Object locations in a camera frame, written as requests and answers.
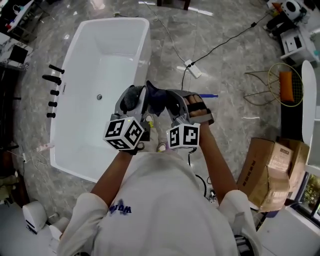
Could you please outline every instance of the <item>white cable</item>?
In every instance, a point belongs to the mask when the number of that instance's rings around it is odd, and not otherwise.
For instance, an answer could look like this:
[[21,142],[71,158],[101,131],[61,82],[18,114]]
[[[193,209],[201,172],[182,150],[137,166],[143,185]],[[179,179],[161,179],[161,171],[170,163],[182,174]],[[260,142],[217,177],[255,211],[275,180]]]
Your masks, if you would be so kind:
[[[45,159],[45,162],[42,162],[42,161],[40,160],[40,158],[37,157],[37,156],[33,157],[33,156],[32,156],[32,152],[33,152],[33,151],[37,152],[42,158],[44,158],[44,159]],[[45,158],[42,154],[40,154],[38,151],[36,151],[36,150],[34,149],[34,150],[31,151],[31,160],[32,160],[33,166],[40,172],[40,174],[41,174],[41,176],[42,176],[42,178],[43,178],[43,180],[44,180],[45,186],[46,186],[46,188],[47,188],[47,190],[48,190],[48,192],[49,192],[49,196],[50,196],[50,200],[51,200],[51,206],[52,206],[52,211],[55,212],[54,200],[53,200],[53,198],[52,198],[52,195],[51,195],[51,192],[50,192],[50,189],[49,189],[47,180],[46,180],[43,172],[39,169],[39,166],[40,166],[40,165],[43,165],[43,166],[45,166],[45,167],[47,167],[47,166],[49,165],[48,159]]]
[[175,46],[175,42],[174,42],[174,40],[173,40],[173,38],[172,38],[169,30],[167,29],[167,27],[165,26],[165,24],[159,19],[158,14],[157,14],[155,11],[153,11],[153,10],[151,9],[151,7],[150,7],[145,1],[142,1],[142,2],[144,2],[144,4],[149,8],[149,10],[150,10],[151,12],[153,12],[154,15],[156,16],[156,18],[153,19],[152,21],[153,21],[153,22],[159,21],[159,22],[162,24],[162,26],[165,28],[166,32],[168,33],[168,35],[169,35],[169,37],[170,37],[170,39],[171,39],[171,42],[172,42],[172,45],[173,45],[173,49],[175,50],[175,53],[178,55],[178,57],[180,58],[180,60],[182,60],[183,63],[185,63],[186,61],[185,61],[185,60],[179,55],[179,53],[178,53],[178,50],[177,50],[177,48],[176,48],[176,46]]
[[[8,150],[7,150],[7,152],[9,152],[9,153],[17,156],[18,158],[25,159],[23,156],[17,155],[17,154],[15,154],[15,153],[11,152],[11,151],[8,151]],[[40,159],[40,157],[38,157],[38,156],[33,156],[33,155],[32,155],[33,152],[37,152],[43,159],[45,159],[45,162],[42,162],[41,159]],[[47,159],[45,156],[43,156],[40,152],[38,152],[37,150],[35,150],[35,149],[34,149],[34,150],[31,150],[30,153],[31,153],[31,158],[30,158],[28,161],[24,161],[24,164],[27,164],[29,161],[32,161],[34,168],[36,168],[36,169],[40,172],[40,174],[41,174],[41,176],[42,176],[42,178],[43,178],[43,180],[44,180],[45,186],[46,186],[46,188],[47,188],[47,190],[48,190],[48,192],[49,192],[49,196],[50,196],[50,200],[51,200],[52,211],[55,212],[54,200],[53,200],[53,198],[52,198],[52,195],[51,195],[51,192],[50,192],[50,189],[49,189],[47,180],[46,180],[44,174],[42,173],[42,171],[39,169],[39,166],[40,166],[40,165],[43,165],[43,166],[45,166],[45,167],[47,167],[47,166],[49,165],[48,159]]]
[[11,152],[11,151],[9,151],[9,150],[7,150],[7,152],[11,153],[12,155],[15,155],[15,156],[18,157],[18,158],[24,158],[23,156],[17,155],[17,154],[15,154],[15,153],[13,153],[13,152]]
[[258,214],[259,214],[259,213],[255,214],[255,215],[252,215],[252,216],[253,216],[253,218],[256,218],[256,219],[260,222],[260,225],[262,226],[261,219],[259,219],[259,218],[257,217]]
[[[149,10],[150,10],[151,12],[153,12],[153,14],[156,16],[156,18],[153,19],[152,21],[153,21],[153,22],[159,21],[159,22],[162,24],[162,26],[165,28],[166,32],[168,33],[168,35],[169,35],[169,37],[170,37],[170,39],[171,39],[171,42],[172,42],[173,49],[174,49],[175,53],[178,55],[178,57],[180,58],[180,60],[182,60],[183,63],[185,63],[186,61],[185,61],[185,60],[180,56],[180,54],[178,53],[178,50],[177,50],[177,48],[176,48],[176,46],[175,46],[175,42],[174,42],[174,40],[173,40],[173,38],[172,38],[169,30],[167,29],[167,27],[165,26],[165,24],[159,19],[158,14],[157,14],[154,10],[152,10],[152,9],[150,8],[150,6],[149,6],[145,1],[142,1],[142,2],[143,2],[143,3],[149,8]],[[115,13],[113,14],[113,17],[117,17],[117,16],[126,17],[126,18],[137,18],[137,17],[139,17],[138,15],[137,15],[137,16],[126,16],[126,15],[122,15],[120,12],[115,12]]]

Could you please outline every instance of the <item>shoe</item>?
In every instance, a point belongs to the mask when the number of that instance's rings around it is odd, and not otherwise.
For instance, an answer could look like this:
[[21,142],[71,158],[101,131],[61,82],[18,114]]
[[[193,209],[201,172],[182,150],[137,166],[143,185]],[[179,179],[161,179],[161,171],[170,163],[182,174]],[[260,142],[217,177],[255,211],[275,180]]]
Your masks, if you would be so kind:
[[154,127],[154,118],[151,114],[148,114],[145,117],[145,120],[149,123],[150,127],[153,128]]
[[159,145],[156,147],[157,152],[163,152],[167,150],[167,144],[164,142],[159,143]]
[[269,33],[269,37],[272,38],[273,40],[277,40],[277,39],[278,39],[278,38],[277,38],[274,34],[272,34],[272,33]]
[[264,25],[264,26],[263,26],[263,29],[264,29],[265,31],[267,31],[267,32],[271,32],[271,30],[267,27],[267,25]]

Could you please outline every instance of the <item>marble floor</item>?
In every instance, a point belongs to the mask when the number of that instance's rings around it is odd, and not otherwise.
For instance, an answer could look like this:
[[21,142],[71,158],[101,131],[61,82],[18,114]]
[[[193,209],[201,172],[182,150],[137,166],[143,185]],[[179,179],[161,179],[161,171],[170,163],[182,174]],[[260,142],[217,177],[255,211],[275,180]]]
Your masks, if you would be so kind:
[[[157,7],[155,0],[148,0],[149,6],[167,26],[176,48],[183,59],[196,60],[214,46],[226,41],[249,27],[265,15],[263,0],[191,0],[188,11]],[[50,13],[38,25],[37,38],[30,43],[34,54],[28,71],[16,87],[21,102],[14,103],[14,141],[23,147],[27,159],[32,150],[50,141],[50,119],[48,101],[53,89],[50,82],[41,79],[50,74],[49,64],[61,66],[68,47],[82,21],[111,18],[114,12],[127,16],[144,17],[150,21],[152,43],[151,64],[147,79],[162,89],[180,89],[184,64],[175,54],[166,30],[159,22],[153,22],[155,15],[138,0],[63,0],[47,7]],[[252,137],[275,139],[279,134],[280,106],[277,102],[258,107],[243,99],[245,93],[263,91],[260,82],[244,72],[268,70],[279,62],[279,44],[269,38],[262,26],[270,19],[266,17],[256,27],[217,48],[211,55],[197,62],[203,75],[195,79],[190,73],[184,78],[184,90],[197,93],[218,94],[218,98],[206,99],[212,110],[215,123],[211,130],[225,157],[234,178],[237,179],[244,163]],[[155,119],[159,136],[169,127],[167,112]],[[21,147],[15,149],[21,154]],[[187,160],[185,151],[181,151]],[[49,152],[43,152],[49,159]],[[16,158],[16,168],[23,170],[22,161]],[[191,155],[192,169],[205,180],[208,177],[201,150]],[[58,212],[70,217],[77,197],[90,191],[93,183],[43,165],[36,161],[25,164],[24,179],[29,197],[39,200],[48,215]]]

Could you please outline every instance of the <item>white bathtub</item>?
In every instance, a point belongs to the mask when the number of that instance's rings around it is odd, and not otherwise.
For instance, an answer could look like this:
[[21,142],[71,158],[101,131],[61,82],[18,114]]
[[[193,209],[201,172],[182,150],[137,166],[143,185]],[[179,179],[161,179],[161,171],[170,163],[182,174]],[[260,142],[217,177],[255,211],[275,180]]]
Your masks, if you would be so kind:
[[150,56],[149,22],[144,18],[80,24],[62,65],[59,96],[54,97],[53,167],[97,182],[117,154],[102,140],[106,122],[126,88],[145,85]]

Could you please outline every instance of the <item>black cable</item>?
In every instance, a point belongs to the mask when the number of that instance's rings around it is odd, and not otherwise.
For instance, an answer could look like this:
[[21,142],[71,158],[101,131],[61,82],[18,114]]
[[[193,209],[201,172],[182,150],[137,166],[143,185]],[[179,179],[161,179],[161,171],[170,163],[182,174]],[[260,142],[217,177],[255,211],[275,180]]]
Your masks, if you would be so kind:
[[[194,147],[191,151],[189,151],[189,153],[188,153],[188,164],[189,164],[189,166],[191,167],[191,163],[190,163],[190,154],[192,154],[192,153],[194,153],[194,152],[196,152],[196,150],[197,150],[197,148],[196,147]],[[204,186],[204,193],[203,193],[203,196],[204,197],[206,197],[207,196],[207,185],[206,185],[206,183],[205,183],[205,181],[204,181],[204,179],[203,178],[201,178],[199,175],[197,175],[197,174],[195,174],[195,176],[196,177],[198,177],[200,180],[202,180],[202,182],[203,182],[203,186]]]
[[189,164],[189,166],[191,166],[191,164],[190,164],[190,154],[196,152],[196,150],[197,150],[197,148],[194,147],[194,148],[193,148],[191,151],[189,151],[189,153],[188,153],[188,164]]
[[244,32],[248,31],[249,29],[251,28],[254,28],[260,21],[262,21],[265,17],[267,17],[269,15],[269,13],[267,13],[265,16],[263,16],[261,19],[259,19],[257,22],[254,22],[251,24],[250,27],[246,28],[245,30],[243,30],[242,32],[240,32],[239,34],[233,36],[233,37],[230,37],[227,41],[219,44],[218,46],[214,47],[211,51],[209,51],[209,53],[207,53],[206,55],[202,56],[201,58],[198,58],[196,61],[192,62],[191,64],[189,64],[185,70],[184,70],[184,73],[183,73],[183,78],[182,78],[182,83],[181,83],[181,91],[183,90],[184,88],[184,78],[185,78],[185,74],[186,74],[186,71],[187,71],[187,68],[190,68],[191,66],[193,66],[196,62],[202,60],[203,58],[207,57],[210,53],[212,53],[215,49],[217,49],[218,47],[220,46],[223,46],[224,44],[228,43],[231,39],[234,39],[238,36],[240,36],[241,34],[243,34]]
[[207,185],[206,185],[206,183],[205,183],[205,181],[204,181],[204,179],[203,178],[201,178],[199,175],[195,175],[196,177],[198,177],[200,180],[202,180],[202,183],[203,183],[203,186],[204,186],[204,193],[203,193],[203,196],[206,198],[206,196],[207,196]]
[[188,66],[185,68],[184,72],[183,72],[182,84],[181,84],[181,91],[182,91],[183,88],[184,88],[184,79],[185,79],[185,75],[186,75],[187,68],[190,68],[189,66],[191,67],[191,65],[188,65]]

